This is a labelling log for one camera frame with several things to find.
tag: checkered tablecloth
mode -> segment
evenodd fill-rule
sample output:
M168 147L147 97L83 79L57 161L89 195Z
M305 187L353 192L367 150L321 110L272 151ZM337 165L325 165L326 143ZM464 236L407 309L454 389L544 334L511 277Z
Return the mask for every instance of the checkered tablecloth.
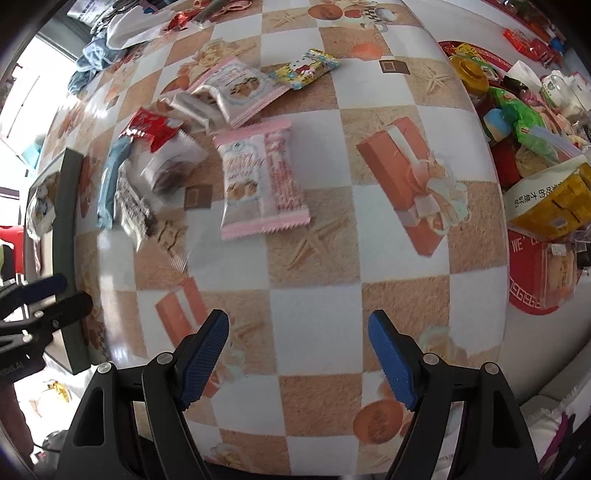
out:
M76 262L79 286L95 300L86 321L91 356L139 364L174 348L155 304L184 275L155 240L136 253L120 228L96 229L110 145L138 107L227 55L266 72L311 47L341 59L339 68L260 114L293 123L293 167L310 226L222 241L221 162L203 137L210 155L187 185L211 186L211 208L185 211L181 191L157 212L161 222L186 227L181 244L186 252L196 245L189 277L206 307L222 308L232 322L233 376L186 414L197 447L213 462L293 475L385 472L409 413L402 411L403 425L384 443L364 443L353 431L359 410L388 396L365 333L374 309L451 363L498 358L508 249L478 117L446 56L401 0L361 4L254 0L206 30L190 27L140 46L66 100L43 148L42 165L65 145L86 154ZM393 63L384 68L380 60L393 59L409 74L387 73ZM430 257L417 254L356 147L402 118L466 186L469 218Z

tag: green package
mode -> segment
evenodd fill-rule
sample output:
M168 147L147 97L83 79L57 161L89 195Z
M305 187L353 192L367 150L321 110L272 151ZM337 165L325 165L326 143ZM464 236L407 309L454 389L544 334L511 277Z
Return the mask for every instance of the green package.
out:
M519 117L513 124L517 141L538 155L556 161L556 151L554 148L546 140L530 135L530 128L534 125L546 128L541 115L532 107L519 100L511 92L507 92L501 88L490 87L489 93L493 96L500 108L511 108Z

